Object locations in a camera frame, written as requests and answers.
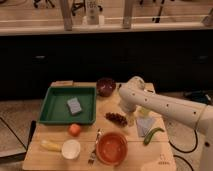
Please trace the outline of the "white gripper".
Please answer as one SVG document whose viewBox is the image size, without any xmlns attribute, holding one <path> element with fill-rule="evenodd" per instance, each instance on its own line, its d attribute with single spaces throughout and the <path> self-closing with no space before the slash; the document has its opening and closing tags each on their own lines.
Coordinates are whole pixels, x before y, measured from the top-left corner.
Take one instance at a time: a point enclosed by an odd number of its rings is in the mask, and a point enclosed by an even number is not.
<svg viewBox="0 0 213 171">
<path fill-rule="evenodd" d="M 135 123 L 135 116 L 133 113 L 136 111 L 136 104 L 126 100 L 120 100 L 119 105 L 120 108 L 127 114 L 126 119 L 128 126 L 133 126 Z"/>
</svg>

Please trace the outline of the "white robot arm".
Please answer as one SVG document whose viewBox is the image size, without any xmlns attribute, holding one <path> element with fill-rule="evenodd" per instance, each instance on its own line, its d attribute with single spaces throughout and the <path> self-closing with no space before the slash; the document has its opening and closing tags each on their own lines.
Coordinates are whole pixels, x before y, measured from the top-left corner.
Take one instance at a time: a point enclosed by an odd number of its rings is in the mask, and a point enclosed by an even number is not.
<svg viewBox="0 0 213 171">
<path fill-rule="evenodd" d="M 137 106 L 176 120 L 205 136 L 199 171 L 213 171 L 213 106 L 151 92 L 144 80 L 134 76 L 118 89 L 120 107 L 131 114 Z"/>
</svg>

